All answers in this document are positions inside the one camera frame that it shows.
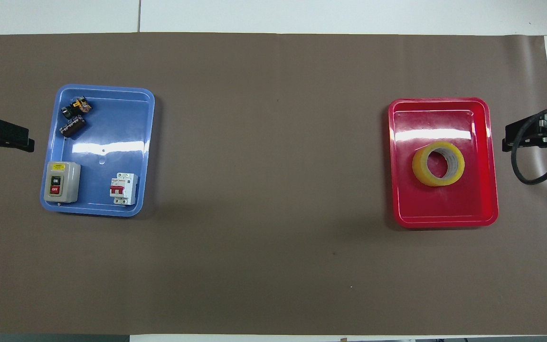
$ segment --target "yellow packing tape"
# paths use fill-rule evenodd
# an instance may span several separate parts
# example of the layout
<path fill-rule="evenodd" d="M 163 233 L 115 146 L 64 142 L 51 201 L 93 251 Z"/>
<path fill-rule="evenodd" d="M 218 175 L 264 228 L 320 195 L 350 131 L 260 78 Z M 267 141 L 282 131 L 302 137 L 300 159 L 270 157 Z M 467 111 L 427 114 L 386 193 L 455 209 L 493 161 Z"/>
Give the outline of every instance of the yellow packing tape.
<path fill-rule="evenodd" d="M 432 152 L 438 152 L 447 160 L 447 173 L 436 177 L 427 167 L 427 158 Z M 413 173 L 415 177 L 428 186 L 445 186 L 457 182 L 463 175 L 465 160 L 462 152 L 450 142 L 436 141 L 420 148 L 413 157 Z"/>

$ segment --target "circuit breaker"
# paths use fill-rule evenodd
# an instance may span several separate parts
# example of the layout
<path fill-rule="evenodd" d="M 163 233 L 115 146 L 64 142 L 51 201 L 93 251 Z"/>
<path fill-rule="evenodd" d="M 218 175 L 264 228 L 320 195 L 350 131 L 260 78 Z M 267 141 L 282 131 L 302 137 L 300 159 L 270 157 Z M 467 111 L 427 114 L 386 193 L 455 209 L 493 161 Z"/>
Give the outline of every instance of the circuit breaker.
<path fill-rule="evenodd" d="M 44 200 L 48 202 L 72 203 L 77 200 L 82 166 L 72 161 L 47 163 Z"/>
<path fill-rule="evenodd" d="M 136 201 L 136 184 L 139 177 L 134 173 L 117 173 L 117 178 L 111 179 L 109 196 L 113 197 L 114 204 L 131 206 Z"/>

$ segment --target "brown mat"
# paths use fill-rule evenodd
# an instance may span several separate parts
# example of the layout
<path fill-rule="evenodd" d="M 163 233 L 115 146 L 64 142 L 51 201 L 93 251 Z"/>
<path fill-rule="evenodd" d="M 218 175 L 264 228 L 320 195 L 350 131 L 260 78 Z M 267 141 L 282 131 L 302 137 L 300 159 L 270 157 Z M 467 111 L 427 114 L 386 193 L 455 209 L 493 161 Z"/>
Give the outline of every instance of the brown mat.
<path fill-rule="evenodd" d="M 157 97 L 134 218 L 39 203 L 70 83 Z M 406 231 L 387 105 L 455 96 L 490 106 L 500 217 Z M 521 184 L 500 147 L 543 108 L 542 37 L 0 36 L 0 119 L 37 142 L 0 149 L 0 333 L 547 334 L 547 182 Z"/>

